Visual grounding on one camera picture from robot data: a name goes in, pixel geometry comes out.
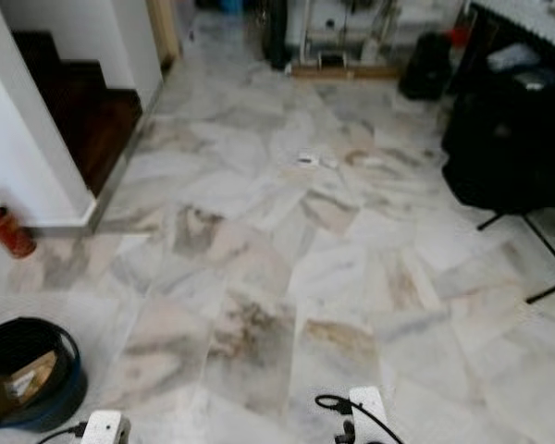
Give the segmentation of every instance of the black cable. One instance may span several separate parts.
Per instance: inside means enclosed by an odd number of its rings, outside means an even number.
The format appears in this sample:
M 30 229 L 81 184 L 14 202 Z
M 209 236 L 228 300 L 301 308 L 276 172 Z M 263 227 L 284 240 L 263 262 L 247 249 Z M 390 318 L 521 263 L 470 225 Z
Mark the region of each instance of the black cable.
M 47 441 L 51 441 L 55 437 L 59 437 L 61 435 L 66 435 L 66 434 L 70 434 L 70 435 L 74 434 L 76 438 L 82 438 L 82 436 L 84 435 L 84 430 L 86 430 L 86 424 L 87 423 L 85 422 L 77 423 L 73 427 L 68 427 L 68 428 L 64 428 L 63 430 L 58 430 L 57 432 L 54 432 L 51 435 L 47 435 L 37 444 L 44 444 Z
M 336 403 L 325 404 L 321 402 L 322 400 L 332 400 L 332 401 L 336 401 Z M 387 432 L 388 435 L 391 438 L 393 438 L 398 444 L 404 444 L 403 441 L 401 441 L 401 439 L 392 430 L 390 430 L 382 421 L 380 421 L 373 414 L 371 414 L 364 407 L 362 407 L 362 404 L 356 404 L 355 402 L 351 402 L 350 400 L 342 398 L 341 396 L 338 396 L 338 395 L 318 395 L 316 398 L 314 398 L 314 402 L 316 402 L 316 405 L 318 405 L 319 407 L 323 407 L 324 409 L 328 409 L 328 410 L 335 410 L 340 414 L 352 414 L 352 407 L 353 407 L 354 409 L 362 412 L 363 414 L 368 416 L 371 420 L 373 420 L 375 423 L 377 423 L 380 426 L 380 428 L 382 428 L 385 432 Z

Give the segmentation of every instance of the wooden board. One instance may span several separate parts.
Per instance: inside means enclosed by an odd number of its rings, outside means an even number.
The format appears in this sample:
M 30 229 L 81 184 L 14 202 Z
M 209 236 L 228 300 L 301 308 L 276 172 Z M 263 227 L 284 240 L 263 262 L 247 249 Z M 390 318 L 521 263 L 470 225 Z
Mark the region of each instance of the wooden board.
M 292 77 L 297 79 L 397 79 L 400 72 L 395 67 L 322 68 L 292 65 Z

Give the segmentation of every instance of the wooden stair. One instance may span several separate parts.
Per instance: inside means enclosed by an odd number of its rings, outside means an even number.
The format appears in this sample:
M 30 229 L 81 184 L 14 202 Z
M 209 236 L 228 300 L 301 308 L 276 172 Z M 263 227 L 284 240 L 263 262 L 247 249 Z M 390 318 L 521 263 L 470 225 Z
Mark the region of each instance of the wooden stair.
M 62 61 L 49 32 L 13 36 L 82 178 L 98 196 L 142 114 L 138 94 L 107 89 L 96 61 Z

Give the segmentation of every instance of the marble floor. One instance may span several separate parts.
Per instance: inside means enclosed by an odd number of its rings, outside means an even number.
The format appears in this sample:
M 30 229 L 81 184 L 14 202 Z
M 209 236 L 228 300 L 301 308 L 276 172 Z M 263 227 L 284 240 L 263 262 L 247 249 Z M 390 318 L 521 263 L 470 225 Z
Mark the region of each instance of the marble floor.
M 408 444 L 555 444 L 555 295 L 524 303 L 555 261 L 518 218 L 475 229 L 489 213 L 440 174 L 443 110 L 285 78 L 252 36 L 198 15 L 93 236 L 0 247 L 0 322 L 80 345 L 70 423 L 114 408 L 132 444 L 327 444 L 341 418 L 314 396 L 376 385 Z

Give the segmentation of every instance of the white wall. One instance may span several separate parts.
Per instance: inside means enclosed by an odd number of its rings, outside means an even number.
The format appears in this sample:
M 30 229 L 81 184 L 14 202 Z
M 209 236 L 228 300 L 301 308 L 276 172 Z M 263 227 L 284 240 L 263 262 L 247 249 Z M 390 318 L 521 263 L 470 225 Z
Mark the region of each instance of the white wall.
M 1 14 L 0 204 L 35 227 L 83 225 L 94 205 Z
M 50 31 L 61 58 L 98 60 L 108 87 L 135 89 L 150 104 L 162 77 L 144 0 L 0 0 L 0 8 L 11 30 Z

